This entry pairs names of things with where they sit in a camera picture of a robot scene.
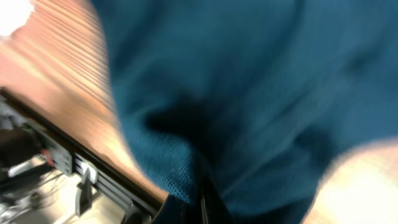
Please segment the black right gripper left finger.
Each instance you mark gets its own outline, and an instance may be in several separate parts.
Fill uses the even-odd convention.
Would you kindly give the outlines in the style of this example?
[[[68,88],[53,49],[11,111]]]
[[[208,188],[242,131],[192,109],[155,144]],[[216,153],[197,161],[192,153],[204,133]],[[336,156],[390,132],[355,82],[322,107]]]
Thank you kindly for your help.
[[[169,195],[151,224],[202,224],[201,209]]]

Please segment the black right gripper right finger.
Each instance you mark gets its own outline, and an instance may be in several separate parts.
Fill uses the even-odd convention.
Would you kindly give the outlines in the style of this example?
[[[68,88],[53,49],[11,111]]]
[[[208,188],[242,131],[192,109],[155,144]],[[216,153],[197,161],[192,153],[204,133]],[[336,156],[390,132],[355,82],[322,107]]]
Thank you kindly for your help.
[[[204,178],[200,187],[202,224],[233,224],[232,216],[209,178]]]

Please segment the blue polo shirt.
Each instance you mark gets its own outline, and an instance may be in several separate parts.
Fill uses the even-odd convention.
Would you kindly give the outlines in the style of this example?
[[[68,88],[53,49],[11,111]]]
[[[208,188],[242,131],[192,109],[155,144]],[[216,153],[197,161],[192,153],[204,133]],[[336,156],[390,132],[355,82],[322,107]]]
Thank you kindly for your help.
[[[330,162],[397,137],[397,1],[94,1],[124,138],[194,204],[299,223]]]

